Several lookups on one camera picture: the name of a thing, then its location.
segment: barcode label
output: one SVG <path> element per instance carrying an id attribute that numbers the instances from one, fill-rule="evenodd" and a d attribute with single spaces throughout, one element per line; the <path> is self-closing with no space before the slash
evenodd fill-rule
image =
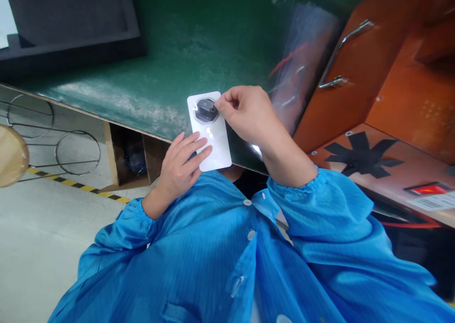
<path id="1" fill-rule="evenodd" d="M 455 192 L 426 196 L 409 200 L 408 203 L 428 211 L 455 209 Z"/>

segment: cardboard box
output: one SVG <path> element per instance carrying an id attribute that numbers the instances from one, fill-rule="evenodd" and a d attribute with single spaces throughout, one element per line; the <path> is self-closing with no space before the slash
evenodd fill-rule
<path id="1" fill-rule="evenodd" d="M 125 165 L 123 145 L 126 137 L 137 135 L 142 140 L 146 159 L 147 174 L 135 175 Z M 109 168 L 112 185 L 100 190 L 110 192 L 148 186 L 161 174 L 164 156 L 170 144 L 122 126 L 104 122 L 104 136 L 108 150 Z"/>

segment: black tray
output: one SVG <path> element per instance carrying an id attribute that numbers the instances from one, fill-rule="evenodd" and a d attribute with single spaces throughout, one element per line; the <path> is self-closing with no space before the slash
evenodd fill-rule
<path id="1" fill-rule="evenodd" d="M 18 34 L 0 81 L 145 54 L 132 0 L 9 0 Z"/>

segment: sleeve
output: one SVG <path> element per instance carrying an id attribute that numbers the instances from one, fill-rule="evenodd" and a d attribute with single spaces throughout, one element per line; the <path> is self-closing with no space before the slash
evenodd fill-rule
<path id="1" fill-rule="evenodd" d="M 420 265 L 391 251 L 383 226 L 370 216 L 373 203 L 346 176 L 319 169 L 302 188 L 272 179 L 295 249 L 313 270 L 348 322 L 455 322 L 455 311 L 428 286 Z"/>
<path id="2" fill-rule="evenodd" d="M 157 233 L 156 221 L 142 208 L 142 198 L 129 202 L 114 223 L 101 229 L 79 260 L 78 282 L 109 265 L 144 251 Z"/>

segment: blue anti-static jacket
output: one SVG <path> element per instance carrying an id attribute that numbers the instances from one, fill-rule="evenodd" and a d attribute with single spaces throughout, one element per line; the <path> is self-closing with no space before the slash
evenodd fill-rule
<path id="1" fill-rule="evenodd" d="M 157 221 L 131 201 L 82 254 L 49 321 L 249 323 L 257 281 L 265 322 L 455 322 L 433 277 L 393 256 L 351 180 L 320 170 L 301 189 L 267 186 L 251 204 L 204 173 Z"/>

